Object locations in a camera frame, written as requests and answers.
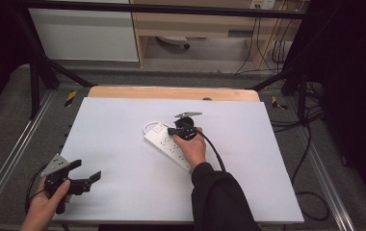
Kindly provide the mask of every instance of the white panel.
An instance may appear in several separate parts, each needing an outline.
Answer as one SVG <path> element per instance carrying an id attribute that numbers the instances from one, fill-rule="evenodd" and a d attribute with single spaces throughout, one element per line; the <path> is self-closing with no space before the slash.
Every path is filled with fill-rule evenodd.
<path id="1" fill-rule="evenodd" d="M 84 1 L 128 3 L 127 0 Z M 44 9 L 30 9 L 30 13 L 45 53 L 51 59 L 138 61 L 130 13 Z"/>
<path id="2" fill-rule="evenodd" d="M 83 164 L 70 173 L 86 178 L 102 170 L 91 191 L 73 196 L 54 220 L 182 222 L 193 220 L 191 175 L 144 140 L 150 121 L 173 125 L 174 115 L 203 112 L 196 126 L 216 146 L 238 180 L 256 221 L 302 222 L 263 103 L 85 98 L 62 155 Z M 207 146 L 207 161 L 220 169 Z"/>

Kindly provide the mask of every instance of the gray floor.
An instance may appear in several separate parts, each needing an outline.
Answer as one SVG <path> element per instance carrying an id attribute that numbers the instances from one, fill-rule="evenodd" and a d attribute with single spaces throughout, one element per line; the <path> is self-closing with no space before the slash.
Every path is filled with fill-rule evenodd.
<path id="1" fill-rule="evenodd" d="M 244 75 L 233 75 L 242 64 L 241 57 L 246 57 L 244 44 L 231 40 L 196 40 L 198 45 L 203 44 L 203 49 L 195 50 L 195 43 L 192 43 L 191 55 L 180 54 L 177 49 L 159 43 L 156 39 L 149 42 L 147 63 L 153 64 L 137 69 L 134 67 L 121 68 L 121 71 L 113 70 L 87 70 L 77 68 L 77 74 L 90 81 L 101 85 L 138 85 L 138 86 L 178 86 L 178 87 L 206 87 L 206 88 L 233 88 L 243 89 L 251 87 L 261 80 L 267 78 L 270 73 L 252 73 Z M 225 54 L 215 59 L 206 56 L 207 52 L 224 50 Z M 224 59 L 232 60 L 237 64 L 225 64 Z M 209 65 L 211 61 L 221 61 L 218 65 Z M 190 73 L 176 70 L 192 70 Z M 9 182 L 0 195 L 0 224 L 18 225 L 24 219 L 24 195 L 28 181 L 33 172 L 42 164 L 48 162 L 52 156 L 61 151 L 61 145 L 65 144 L 65 134 L 70 132 L 70 125 L 79 109 L 81 100 L 88 94 L 88 89 L 82 89 L 72 85 L 63 76 L 63 87 L 54 92 L 51 105 L 49 106 L 39 128 L 30 140 L 21 160 L 15 168 Z M 287 104 L 287 100 L 281 97 L 278 89 L 281 82 L 270 86 L 267 90 L 260 91 L 261 100 L 266 103 L 270 119 L 292 121 L 294 120 L 290 110 L 282 110 L 272 107 L 272 96 L 276 96 L 278 103 Z M 64 107 L 66 98 L 71 90 L 78 90 L 77 96 L 71 107 Z M 28 69 L 18 69 L 8 83 L 0 100 L 0 168 L 13 149 L 16 141 L 24 130 L 30 114 L 30 85 Z M 366 230 L 366 188 L 360 180 L 354 168 L 341 165 L 340 154 L 337 146 L 333 143 L 331 134 L 327 129 L 325 121 L 317 120 L 311 125 L 312 139 L 324 161 L 332 181 L 339 192 L 343 203 L 353 221 L 356 230 Z M 276 133 L 277 142 L 291 175 L 301 158 L 305 145 L 301 140 L 301 133 L 298 129 Z M 312 191 L 324 195 L 318 183 L 318 178 L 309 160 L 305 160 L 297 176 L 295 184 L 296 192 Z M 300 198 L 300 206 L 315 216 L 321 216 L 324 208 L 317 199 L 309 196 Z M 281 225 L 263 225 L 264 230 L 282 230 Z M 305 218 L 304 224 L 287 225 L 288 230 L 339 230 L 333 216 L 326 221 L 314 221 Z"/>

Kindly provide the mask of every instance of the white table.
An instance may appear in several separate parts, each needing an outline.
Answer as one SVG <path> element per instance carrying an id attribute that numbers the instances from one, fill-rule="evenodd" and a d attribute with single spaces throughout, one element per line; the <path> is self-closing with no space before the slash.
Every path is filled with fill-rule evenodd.
<path id="1" fill-rule="evenodd" d="M 87 223 L 193 221 L 191 175 L 144 140 L 143 127 L 174 115 L 203 112 L 195 124 L 239 181 L 258 223 L 303 222 L 263 103 L 169 99 L 85 98 L 62 155 L 83 164 L 70 173 L 102 170 L 91 191 L 73 196 L 54 220 Z M 207 160 L 220 169 L 207 146 Z"/>

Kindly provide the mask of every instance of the hand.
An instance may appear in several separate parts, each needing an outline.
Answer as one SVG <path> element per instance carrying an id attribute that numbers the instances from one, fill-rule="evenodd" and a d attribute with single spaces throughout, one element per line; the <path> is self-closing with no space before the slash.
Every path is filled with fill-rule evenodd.
<path id="1" fill-rule="evenodd" d="M 44 190 L 44 181 L 45 177 L 39 182 L 37 192 Z M 63 184 L 57 189 L 50 199 L 47 197 L 46 192 L 37 194 L 33 198 L 29 213 L 27 214 L 26 219 L 24 219 L 24 223 L 20 230 L 46 230 L 48 223 L 51 221 L 56 212 L 58 204 L 60 203 L 61 199 L 66 196 L 69 185 L 69 180 L 63 182 Z"/>
<path id="2" fill-rule="evenodd" d="M 200 127 L 197 127 L 197 129 L 200 132 L 203 131 Z M 185 141 L 180 137 L 173 135 L 173 140 L 180 149 L 182 149 L 184 157 L 187 162 L 189 162 L 192 170 L 194 170 L 198 164 L 206 162 L 206 142 L 200 134 L 197 134 L 189 141 Z"/>

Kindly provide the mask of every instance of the white power strip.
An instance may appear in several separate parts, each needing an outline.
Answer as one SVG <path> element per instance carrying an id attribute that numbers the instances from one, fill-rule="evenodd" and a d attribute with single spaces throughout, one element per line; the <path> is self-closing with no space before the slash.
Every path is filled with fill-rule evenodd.
<path id="1" fill-rule="evenodd" d="M 150 129 L 150 131 L 148 131 L 144 137 L 172 161 L 184 169 L 190 170 L 190 165 L 186 159 L 184 159 L 182 150 L 168 134 L 168 126 L 159 122 L 152 129 Z"/>

